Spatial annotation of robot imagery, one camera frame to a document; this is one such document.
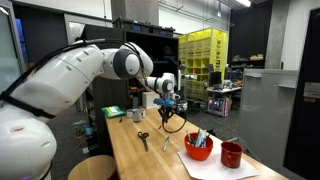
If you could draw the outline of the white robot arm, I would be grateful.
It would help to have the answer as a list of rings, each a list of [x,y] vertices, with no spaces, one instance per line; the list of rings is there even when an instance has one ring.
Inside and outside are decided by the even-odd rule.
[[[51,180],[57,141],[47,122],[74,104],[96,77],[135,78],[172,102],[174,74],[154,77],[151,58],[132,42],[107,49],[99,43],[80,40],[47,55],[1,93],[0,180]]]

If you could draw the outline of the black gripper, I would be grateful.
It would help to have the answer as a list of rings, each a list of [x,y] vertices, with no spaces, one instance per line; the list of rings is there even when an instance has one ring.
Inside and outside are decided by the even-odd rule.
[[[167,122],[174,115],[174,110],[170,106],[161,106],[158,109],[158,112],[162,117],[163,122]]]

